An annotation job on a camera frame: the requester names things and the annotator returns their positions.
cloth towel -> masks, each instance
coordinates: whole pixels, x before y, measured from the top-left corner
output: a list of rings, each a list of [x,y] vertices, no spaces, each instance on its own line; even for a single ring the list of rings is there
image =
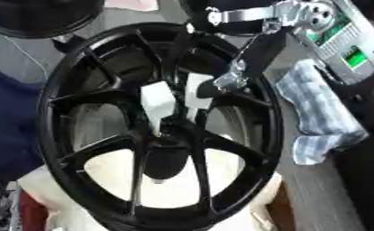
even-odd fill
[[[368,136],[333,93],[313,60],[299,61],[277,83],[280,95],[295,106],[304,134],[293,144],[296,164],[323,162],[333,149],[355,144]]]
[[[157,11],[157,0],[106,0],[105,7],[130,9],[134,11]]]

metal clamp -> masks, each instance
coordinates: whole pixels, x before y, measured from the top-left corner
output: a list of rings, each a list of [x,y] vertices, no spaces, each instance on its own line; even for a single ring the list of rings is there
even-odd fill
[[[244,76],[247,64],[244,60],[233,60],[230,70],[214,81],[214,86],[223,93],[243,88],[248,78]]]

rim lip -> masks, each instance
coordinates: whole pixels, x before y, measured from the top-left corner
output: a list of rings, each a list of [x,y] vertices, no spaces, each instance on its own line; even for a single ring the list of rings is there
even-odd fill
[[[85,15],[83,18],[71,23],[67,26],[61,26],[60,28],[47,30],[47,31],[19,31],[15,29],[10,29],[0,26],[0,34],[8,37],[14,37],[18,39],[49,39],[57,37],[60,35],[65,35],[71,32],[82,29],[83,27],[89,25],[93,22],[98,15],[100,15],[104,10],[104,4],[100,4],[96,7],[95,11],[91,14]]]
[[[41,97],[39,100],[38,105],[38,121],[39,121],[39,132],[40,132],[40,147],[44,161],[48,165],[50,172],[56,182],[72,197],[77,203],[81,206],[85,207],[93,216],[100,217],[100,220],[106,220],[106,218],[111,219],[115,226],[120,225],[127,225],[127,226],[136,226],[141,230],[151,230],[155,228],[160,228],[161,230],[179,230],[181,226],[177,228],[170,228],[169,226],[161,226],[161,227],[151,227],[145,226],[144,224],[136,223],[136,220],[129,221],[123,220],[119,217],[115,216],[114,211],[110,208],[107,208],[103,205],[98,203],[94,203],[90,201],[89,198],[83,197],[83,193],[79,193],[77,189],[72,189],[70,187],[71,182],[70,178],[61,170],[59,165],[56,163],[56,156],[59,151],[57,150],[57,145],[50,143],[50,141],[55,140],[53,136],[52,128],[47,124],[50,122],[51,111],[49,107],[49,97],[50,95],[57,94],[60,82],[62,81],[62,75],[66,75],[68,70],[71,70],[79,60],[82,59],[81,53],[86,47],[91,47],[93,50],[99,47],[100,45],[106,44],[107,42],[113,41],[117,38],[121,38],[126,34],[130,34],[135,30],[142,30],[143,28],[151,28],[151,27],[168,27],[169,29],[177,29],[180,27],[178,24],[174,23],[137,23],[131,25],[125,25],[117,28],[113,28],[109,31],[102,32],[97,36],[87,40],[82,45],[78,46],[75,50],[70,52],[57,66],[57,68],[52,72],[50,75],[50,79],[45,86],[44,90],[41,93]],[[223,49],[228,50],[230,53],[236,52],[236,48],[232,46],[230,43],[218,39],[220,46]],[[221,220],[224,220],[236,212],[241,210],[243,207],[247,206],[247,204],[260,192],[261,189],[268,183],[270,177],[272,176],[273,172],[275,171],[276,167],[278,166],[278,159],[280,158],[281,150],[282,150],[282,142],[283,142],[283,121],[281,117],[280,107],[278,105],[278,99],[265,78],[259,78],[261,88],[264,88],[265,92],[267,93],[267,97],[269,101],[272,103],[272,111],[273,111],[273,120],[275,122],[275,142],[270,147],[271,151],[275,152],[273,155],[277,157],[277,159],[272,163],[268,164],[267,168],[262,168],[263,175],[266,177],[261,177],[261,180],[258,180],[257,184],[252,187],[251,191],[245,197],[240,198],[239,201],[233,203],[233,206],[228,209],[223,209],[215,214],[215,216],[206,217],[205,219],[196,220],[194,224],[183,224],[182,228],[186,230],[195,230],[197,228],[202,228],[206,226],[214,225]]]

white foam block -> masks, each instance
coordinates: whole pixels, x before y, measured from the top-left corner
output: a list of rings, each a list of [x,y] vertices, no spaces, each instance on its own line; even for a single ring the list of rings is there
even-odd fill
[[[141,105],[156,135],[160,134],[161,119],[172,116],[176,99],[165,81],[141,88]]]
[[[189,107],[187,117],[193,121],[198,109],[208,109],[212,104],[212,98],[198,98],[196,95],[199,85],[213,79],[213,76],[190,73],[185,90],[185,105]]]

blue fabric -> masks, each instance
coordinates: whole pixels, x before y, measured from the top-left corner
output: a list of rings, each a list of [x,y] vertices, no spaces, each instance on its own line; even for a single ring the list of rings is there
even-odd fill
[[[36,144],[36,105],[42,84],[0,72],[0,177],[17,180],[42,165]]]

